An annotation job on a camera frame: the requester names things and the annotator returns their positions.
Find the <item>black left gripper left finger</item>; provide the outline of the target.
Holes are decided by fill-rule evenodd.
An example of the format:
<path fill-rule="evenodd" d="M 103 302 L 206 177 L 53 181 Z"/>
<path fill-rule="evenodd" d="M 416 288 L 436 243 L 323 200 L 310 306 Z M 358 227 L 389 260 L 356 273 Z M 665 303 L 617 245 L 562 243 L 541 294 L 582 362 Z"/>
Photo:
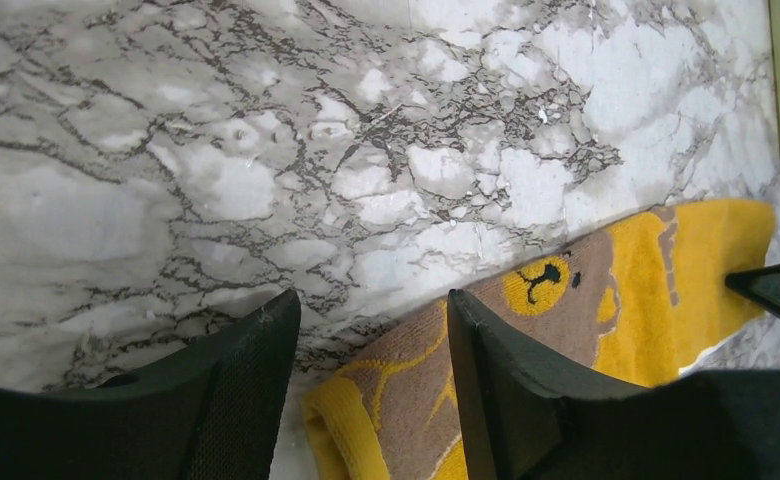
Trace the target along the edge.
<path fill-rule="evenodd" d="M 265 479 L 301 323 L 285 291 L 95 388 L 0 388 L 0 479 Z"/>

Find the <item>yellow towel white trim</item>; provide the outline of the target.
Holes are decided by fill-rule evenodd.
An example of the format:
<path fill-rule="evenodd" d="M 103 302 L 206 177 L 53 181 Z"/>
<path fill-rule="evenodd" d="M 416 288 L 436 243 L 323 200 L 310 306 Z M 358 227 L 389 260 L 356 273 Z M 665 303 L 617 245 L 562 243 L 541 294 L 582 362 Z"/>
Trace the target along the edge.
<path fill-rule="evenodd" d="M 469 286 L 524 334 L 613 377 L 677 379 L 761 309 L 729 291 L 760 268 L 771 205 L 714 199 L 656 207 Z M 447 303 L 411 314 L 302 401 L 322 479 L 463 479 Z"/>

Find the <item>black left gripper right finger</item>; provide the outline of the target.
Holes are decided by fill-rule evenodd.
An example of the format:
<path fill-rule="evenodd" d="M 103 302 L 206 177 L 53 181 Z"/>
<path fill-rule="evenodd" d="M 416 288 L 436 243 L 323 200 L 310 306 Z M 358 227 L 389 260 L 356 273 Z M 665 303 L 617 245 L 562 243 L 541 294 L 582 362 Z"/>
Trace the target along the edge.
<path fill-rule="evenodd" d="M 780 479 L 780 370 L 644 388 L 585 367 L 448 294 L 473 479 Z"/>

